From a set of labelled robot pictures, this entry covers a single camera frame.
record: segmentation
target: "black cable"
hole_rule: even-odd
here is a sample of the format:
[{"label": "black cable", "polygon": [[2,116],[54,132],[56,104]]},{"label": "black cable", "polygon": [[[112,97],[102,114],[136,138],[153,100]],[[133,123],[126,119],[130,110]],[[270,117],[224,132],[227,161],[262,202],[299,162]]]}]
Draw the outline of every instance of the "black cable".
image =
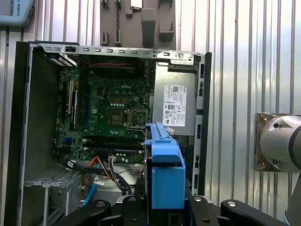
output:
[{"label": "black cable", "polygon": [[[97,175],[107,176],[105,171],[100,168],[81,166],[77,162],[70,161],[68,159],[58,159],[58,158],[54,157],[54,160],[70,170],[75,170],[75,171],[79,171],[82,173],[93,173],[93,174],[97,174]],[[128,191],[129,194],[132,194],[132,190],[131,190],[129,184],[126,182],[126,180],[118,173],[116,173],[115,176],[121,183],[120,185],[121,185],[122,195],[125,195],[126,191]]]},{"label": "black cable", "polygon": [[119,11],[119,3],[118,1],[116,2],[116,22],[117,22],[117,30],[116,30],[116,41],[119,41],[119,35],[118,35],[118,31],[119,31],[119,21],[120,21],[120,11]]}]

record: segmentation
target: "pcie slot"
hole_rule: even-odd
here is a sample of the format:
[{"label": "pcie slot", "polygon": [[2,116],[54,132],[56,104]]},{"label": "pcie slot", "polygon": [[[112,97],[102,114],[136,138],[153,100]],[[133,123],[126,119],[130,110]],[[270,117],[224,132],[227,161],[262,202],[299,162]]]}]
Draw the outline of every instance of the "pcie slot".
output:
[{"label": "pcie slot", "polygon": [[72,102],[71,102],[71,121],[70,121],[71,129],[76,129],[77,106],[78,106],[78,91],[75,90],[72,93]]},{"label": "pcie slot", "polygon": [[139,153],[141,150],[128,150],[128,149],[114,149],[114,148],[98,148],[98,147],[84,147],[85,151],[98,152],[98,153]]},{"label": "pcie slot", "polygon": [[68,101],[68,114],[71,114],[71,105],[72,105],[72,94],[74,90],[74,81],[69,82],[69,101]]},{"label": "pcie slot", "polygon": [[66,118],[67,93],[68,93],[67,84],[64,83],[63,84],[62,103],[61,103],[61,117],[62,117],[62,122],[64,122],[65,118]]},{"label": "pcie slot", "polygon": [[91,95],[91,85],[87,85],[87,106],[86,106],[86,114],[85,114],[85,126],[89,123],[89,110],[90,110],[90,95]]}]

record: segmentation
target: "gray wall mount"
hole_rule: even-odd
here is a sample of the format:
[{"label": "gray wall mount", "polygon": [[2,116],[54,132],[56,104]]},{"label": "gray wall mount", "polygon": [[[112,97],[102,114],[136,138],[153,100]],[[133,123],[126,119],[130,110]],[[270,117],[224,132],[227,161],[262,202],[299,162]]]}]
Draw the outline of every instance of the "gray wall mount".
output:
[{"label": "gray wall mount", "polygon": [[176,49],[173,0],[101,0],[101,45]]}]

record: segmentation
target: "cable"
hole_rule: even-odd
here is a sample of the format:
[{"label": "cable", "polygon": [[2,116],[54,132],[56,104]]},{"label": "cable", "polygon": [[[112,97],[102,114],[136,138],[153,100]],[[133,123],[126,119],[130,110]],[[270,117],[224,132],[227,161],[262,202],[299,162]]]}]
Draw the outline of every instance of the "cable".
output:
[{"label": "cable", "polygon": [[111,161],[110,161],[110,171],[111,171],[111,174],[112,174],[112,176],[113,176],[113,178],[114,178],[115,184],[117,185],[117,187],[118,187],[120,190],[122,190],[122,184],[120,184],[119,181],[117,180],[116,175],[115,175],[115,172],[114,172],[114,169],[113,169],[113,161],[114,161],[114,159],[111,159]]},{"label": "cable", "polygon": [[142,169],[141,169],[141,171],[140,171],[140,178],[142,178],[143,172],[144,172],[144,167],[142,167]]},{"label": "cable", "polygon": [[115,172],[114,172],[114,167],[113,167],[113,163],[114,163],[114,161],[113,161],[113,159],[112,159],[112,161],[110,162],[110,169],[111,169],[112,174],[113,174],[116,178],[118,178],[119,180],[121,180],[121,181],[123,182],[123,184],[127,187],[127,193],[128,193],[129,195],[133,194],[131,187],[130,187],[129,184],[125,181],[125,179],[124,179],[123,177],[120,177],[119,174],[115,174]]},{"label": "cable", "polygon": [[139,132],[142,132],[143,135],[145,135],[145,132],[142,129],[130,129],[130,128],[127,128],[127,130],[139,131]]},{"label": "cable", "polygon": [[129,64],[129,63],[89,63],[87,61],[84,61],[83,59],[80,59],[80,61],[85,64],[85,65],[89,65],[89,66],[116,66],[116,67],[134,67],[135,64]]},{"label": "cable", "polygon": [[[68,168],[70,170],[75,170],[75,171],[79,171],[79,172],[82,172],[82,173],[93,173],[93,174],[97,174],[97,175],[107,176],[112,181],[114,181],[114,179],[112,179],[113,177],[111,175],[111,171],[109,171],[109,170],[106,169],[106,167],[105,167],[104,163],[101,161],[101,159],[98,156],[96,156],[95,159],[100,162],[100,164],[102,165],[103,169],[95,168],[95,167],[91,167],[91,166],[81,166],[80,164],[78,164],[75,161],[70,161],[68,159],[58,159],[58,158],[54,157],[54,160],[57,163],[63,165],[64,167],[66,167],[66,168]],[[126,182],[126,180],[121,175],[119,175],[117,173],[115,175],[116,175],[116,179],[118,179],[120,181],[120,183],[121,183],[121,193],[123,195],[125,195],[126,190],[127,190],[128,193],[131,194],[132,191],[130,189],[130,186]]]},{"label": "cable", "polygon": [[86,196],[85,200],[81,204],[81,207],[85,206],[89,202],[89,200],[91,199],[92,195],[94,194],[94,192],[96,190],[96,187],[97,187],[97,185],[95,183],[93,183],[88,195]]},{"label": "cable", "polygon": [[[96,157],[94,157],[91,160],[91,162],[89,163],[89,166],[93,166],[95,160],[96,160]],[[83,175],[81,176],[81,185],[82,186],[85,185],[85,176],[86,176],[86,173],[83,173]],[[81,201],[83,200],[83,198],[84,198],[84,190],[81,188],[80,197],[79,197],[79,205],[81,205]]]}]

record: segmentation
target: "wire bundle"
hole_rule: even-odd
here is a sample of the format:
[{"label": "wire bundle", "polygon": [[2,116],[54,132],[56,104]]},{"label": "wire bundle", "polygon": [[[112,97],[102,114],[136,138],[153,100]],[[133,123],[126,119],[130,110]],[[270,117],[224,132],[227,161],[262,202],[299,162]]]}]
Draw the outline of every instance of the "wire bundle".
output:
[{"label": "wire bundle", "polygon": [[[130,185],[126,182],[126,180],[120,174],[114,172],[112,162],[110,162],[110,170],[108,170],[104,165],[103,161],[98,156],[95,156],[91,160],[88,166],[82,166],[77,162],[68,160],[66,158],[65,159],[55,158],[55,161],[70,170],[82,172],[83,173],[82,182],[84,182],[85,180],[86,173],[93,173],[97,175],[107,176],[108,178],[110,178],[112,181],[116,183],[117,187],[121,190],[122,195],[126,195],[126,193],[128,193],[129,195],[133,194],[132,189],[130,188]],[[95,161],[98,161],[101,164],[102,169],[93,167]]]}]

